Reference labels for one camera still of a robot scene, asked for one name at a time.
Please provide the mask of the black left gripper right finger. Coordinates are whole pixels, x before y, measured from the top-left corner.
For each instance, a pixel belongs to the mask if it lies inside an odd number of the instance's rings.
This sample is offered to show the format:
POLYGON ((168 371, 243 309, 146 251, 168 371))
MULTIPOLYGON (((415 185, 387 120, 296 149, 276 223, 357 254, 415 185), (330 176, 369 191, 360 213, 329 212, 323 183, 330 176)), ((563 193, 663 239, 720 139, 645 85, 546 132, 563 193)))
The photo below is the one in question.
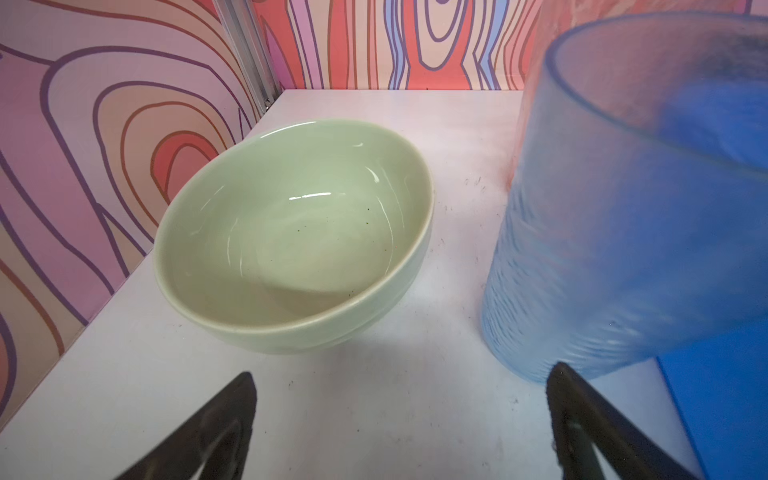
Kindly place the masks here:
POLYGON ((599 456, 620 479, 693 477, 568 364, 554 365, 546 395, 565 479, 603 479, 599 456))

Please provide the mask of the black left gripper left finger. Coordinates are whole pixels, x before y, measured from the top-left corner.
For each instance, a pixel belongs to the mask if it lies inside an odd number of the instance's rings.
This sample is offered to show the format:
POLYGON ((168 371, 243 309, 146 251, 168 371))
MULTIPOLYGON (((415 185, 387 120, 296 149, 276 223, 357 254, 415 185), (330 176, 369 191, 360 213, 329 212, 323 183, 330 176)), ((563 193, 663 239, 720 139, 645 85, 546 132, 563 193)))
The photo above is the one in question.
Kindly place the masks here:
POLYGON ((243 476, 257 390, 242 372, 121 479, 240 479, 243 476))

